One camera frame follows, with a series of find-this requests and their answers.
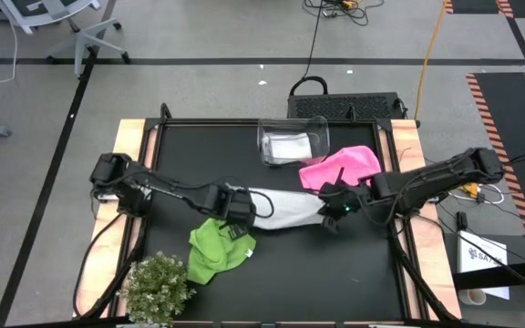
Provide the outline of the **small potted plant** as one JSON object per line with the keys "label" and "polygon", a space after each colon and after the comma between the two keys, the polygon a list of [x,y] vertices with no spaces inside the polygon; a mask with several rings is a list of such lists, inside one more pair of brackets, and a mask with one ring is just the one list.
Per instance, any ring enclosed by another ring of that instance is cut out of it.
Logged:
{"label": "small potted plant", "polygon": [[118,294],[133,323],[171,328],[196,290],[189,286],[184,262],[178,256],[158,251],[131,265]]}

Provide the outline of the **grey office chair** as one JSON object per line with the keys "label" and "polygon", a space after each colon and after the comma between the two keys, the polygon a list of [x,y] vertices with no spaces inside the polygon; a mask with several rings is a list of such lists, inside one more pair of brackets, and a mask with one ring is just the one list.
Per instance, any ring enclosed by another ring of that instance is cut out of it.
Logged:
{"label": "grey office chair", "polygon": [[15,62],[17,59],[18,41],[15,29],[19,27],[27,35],[40,26],[48,26],[62,21],[67,21],[73,35],[65,41],[56,44],[46,52],[47,63],[56,63],[57,58],[54,54],[65,49],[72,48],[75,52],[74,72],[78,77],[81,72],[82,61],[86,51],[95,56],[96,52],[93,47],[110,48],[118,52],[125,64],[131,62],[129,53],[118,46],[110,44],[98,37],[100,32],[106,31],[113,26],[116,30],[122,29],[122,24],[117,18],[110,18],[101,23],[80,28],[72,17],[86,8],[92,8],[96,11],[102,8],[99,0],[0,0],[0,22],[7,22],[14,36],[14,58],[13,72],[15,73]]}

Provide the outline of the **pink microfiber towel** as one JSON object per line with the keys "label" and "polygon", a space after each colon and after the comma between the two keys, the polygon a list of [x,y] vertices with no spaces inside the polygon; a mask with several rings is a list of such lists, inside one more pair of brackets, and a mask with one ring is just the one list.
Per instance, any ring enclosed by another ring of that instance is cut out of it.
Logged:
{"label": "pink microfiber towel", "polygon": [[299,170],[304,189],[319,190],[325,183],[334,184],[343,169],[342,180],[356,186],[358,180],[381,172],[380,162],[367,146],[342,148],[323,162]]}

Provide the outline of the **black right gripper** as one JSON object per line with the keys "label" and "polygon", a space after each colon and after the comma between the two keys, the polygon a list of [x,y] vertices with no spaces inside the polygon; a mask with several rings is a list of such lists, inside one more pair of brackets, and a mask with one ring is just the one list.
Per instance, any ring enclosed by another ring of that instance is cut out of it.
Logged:
{"label": "black right gripper", "polygon": [[344,168],[340,168],[334,184],[325,183],[317,194],[324,205],[318,211],[324,215],[322,226],[333,234],[339,233],[340,218],[349,212],[358,212],[371,200],[370,187],[366,184],[349,186],[343,180]]}

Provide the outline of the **black computer case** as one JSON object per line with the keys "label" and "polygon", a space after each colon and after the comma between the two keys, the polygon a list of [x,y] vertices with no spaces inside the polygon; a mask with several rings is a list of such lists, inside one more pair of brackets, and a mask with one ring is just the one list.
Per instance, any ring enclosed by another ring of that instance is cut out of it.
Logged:
{"label": "black computer case", "polygon": [[404,119],[407,108],[396,92],[289,96],[288,118],[327,120]]}

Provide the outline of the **black aluminium table frame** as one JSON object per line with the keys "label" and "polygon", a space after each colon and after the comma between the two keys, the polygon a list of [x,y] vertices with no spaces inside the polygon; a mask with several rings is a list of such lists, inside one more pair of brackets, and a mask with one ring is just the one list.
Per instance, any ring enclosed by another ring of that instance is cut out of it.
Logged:
{"label": "black aluminium table frame", "polygon": [[[273,169],[255,150],[253,118],[124,119],[115,148],[158,171],[191,183],[222,176],[253,186],[295,190],[294,167]],[[203,216],[182,202],[155,196],[144,219],[119,218],[114,202],[100,206],[94,245],[77,288],[79,311],[102,296],[124,256],[158,251],[186,257],[191,230]],[[198,288],[177,322],[221,328],[358,325],[432,316],[385,233],[358,214],[334,234],[313,226],[256,231],[254,255]]]}

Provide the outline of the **green microfiber towel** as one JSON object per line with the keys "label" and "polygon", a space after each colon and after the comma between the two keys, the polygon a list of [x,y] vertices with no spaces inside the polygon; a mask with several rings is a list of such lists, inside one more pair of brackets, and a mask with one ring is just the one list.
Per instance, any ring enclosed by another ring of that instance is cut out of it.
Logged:
{"label": "green microfiber towel", "polygon": [[217,273],[233,270],[253,255],[256,239],[249,233],[231,241],[219,230],[223,223],[222,220],[208,218],[190,232],[189,281],[206,285]]}

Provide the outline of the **clear plastic bin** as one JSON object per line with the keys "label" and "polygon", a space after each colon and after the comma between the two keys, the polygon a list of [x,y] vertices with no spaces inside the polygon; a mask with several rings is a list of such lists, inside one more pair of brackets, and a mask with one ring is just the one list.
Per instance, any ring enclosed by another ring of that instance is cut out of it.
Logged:
{"label": "clear plastic bin", "polygon": [[[263,161],[261,139],[269,133],[300,134],[306,133],[310,139],[313,156],[283,165],[271,165]],[[261,161],[267,166],[310,166],[322,162],[330,152],[330,133],[326,118],[262,118],[257,127],[257,148]]]}

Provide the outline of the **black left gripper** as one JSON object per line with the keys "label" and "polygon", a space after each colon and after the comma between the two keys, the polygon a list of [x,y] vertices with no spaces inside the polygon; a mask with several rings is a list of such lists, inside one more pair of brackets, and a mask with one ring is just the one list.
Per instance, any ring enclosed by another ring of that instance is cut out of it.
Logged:
{"label": "black left gripper", "polygon": [[231,241],[236,241],[249,234],[247,227],[254,223],[256,206],[246,189],[213,185],[206,196],[206,213],[210,218],[227,221],[219,230]]}

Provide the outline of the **black metal beam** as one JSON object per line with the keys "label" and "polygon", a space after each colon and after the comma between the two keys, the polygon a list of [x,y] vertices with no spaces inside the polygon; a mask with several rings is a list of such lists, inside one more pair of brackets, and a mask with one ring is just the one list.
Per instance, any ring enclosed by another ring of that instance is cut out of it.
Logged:
{"label": "black metal beam", "polygon": [[455,273],[453,282],[457,290],[525,285],[525,263]]}

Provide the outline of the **black mat orange-striped edges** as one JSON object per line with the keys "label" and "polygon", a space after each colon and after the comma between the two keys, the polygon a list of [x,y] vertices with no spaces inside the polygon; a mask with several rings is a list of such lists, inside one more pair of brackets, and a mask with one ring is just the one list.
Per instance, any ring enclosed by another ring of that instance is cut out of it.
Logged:
{"label": "black mat orange-striped edges", "polygon": [[468,73],[466,80],[525,230],[525,73]]}
{"label": "black mat orange-striped edges", "polygon": [[445,11],[457,15],[502,14],[498,0],[445,0]]}

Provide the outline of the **tape roll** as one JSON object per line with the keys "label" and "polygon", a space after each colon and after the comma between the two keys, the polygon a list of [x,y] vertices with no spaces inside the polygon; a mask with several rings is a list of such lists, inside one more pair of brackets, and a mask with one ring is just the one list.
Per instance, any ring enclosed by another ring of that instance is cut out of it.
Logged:
{"label": "tape roll", "polygon": [[487,301],[487,295],[482,289],[466,289],[458,291],[458,298],[466,305],[480,306]]}

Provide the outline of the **dark desk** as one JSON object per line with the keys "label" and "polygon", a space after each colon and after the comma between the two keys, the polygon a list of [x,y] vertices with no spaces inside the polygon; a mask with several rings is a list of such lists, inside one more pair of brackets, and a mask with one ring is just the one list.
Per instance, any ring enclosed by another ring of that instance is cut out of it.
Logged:
{"label": "dark desk", "polygon": [[[521,235],[481,235],[480,237],[505,244],[508,253],[507,264],[519,264],[525,262],[525,237],[522,237]],[[453,274],[458,273],[458,236],[453,232],[445,230],[444,241],[451,272]],[[466,309],[525,313],[525,285],[483,288],[482,290],[487,295],[487,301],[483,305],[466,305],[460,301],[460,306]]]}

